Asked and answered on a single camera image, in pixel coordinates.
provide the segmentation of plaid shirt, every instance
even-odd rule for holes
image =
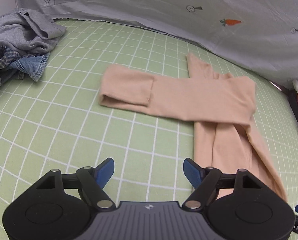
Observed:
[[[33,55],[33,54],[25,55],[25,57],[34,57],[34,56],[36,55]],[[21,58],[22,57],[19,55],[17,51],[9,49],[6,46],[1,46],[0,47],[0,73],[4,68],[8,67],[10,63]],[[23,72],[18,70],[17,73],[18,73],[18,79],[24,78]]]

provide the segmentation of beige long-sleeve shirt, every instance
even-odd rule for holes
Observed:
[[[190,78],[174,79],[111,65],[102,77],[100,104],[194,121],[194,161],[235,174],[244,168],[287,201],[281,178],[253,119],[255,83],[219,74],[193,54]],[[221,190],[220,195],[232,190]]]

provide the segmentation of green cutting mat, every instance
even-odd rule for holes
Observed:
[[[116,203],[183,202],[191,192],[182,162],[193,157],[193,124],[101,107],[97,94],[101,75],[113,62],[187,78],[188,52],[215,71],[256,81],[257,126],[290,205],[298,204],[298,127],[285,96],[272,84],[166,35],[104,22],[57,23],[67,32],[51,52],[41,80],[13,80],[0,89],[0,240],[7,239],[4,209],[53,168],[71,173],[112,157],[115,172],[105,191]]]

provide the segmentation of carrot print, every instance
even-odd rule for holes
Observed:
[[[223,20],[220,20],[220,22],[222,23],[223,27],[225,27],[226,25],[233,26],[241,23],[241,21],[239,20],[231,20],[231,19],[223,19]]]

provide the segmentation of folded sleeve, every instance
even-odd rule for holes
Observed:
[[[248,77],[174,79],[111,65],[101,81],[99,102],[183,121],[248,125],[256,108],[255,83]]]

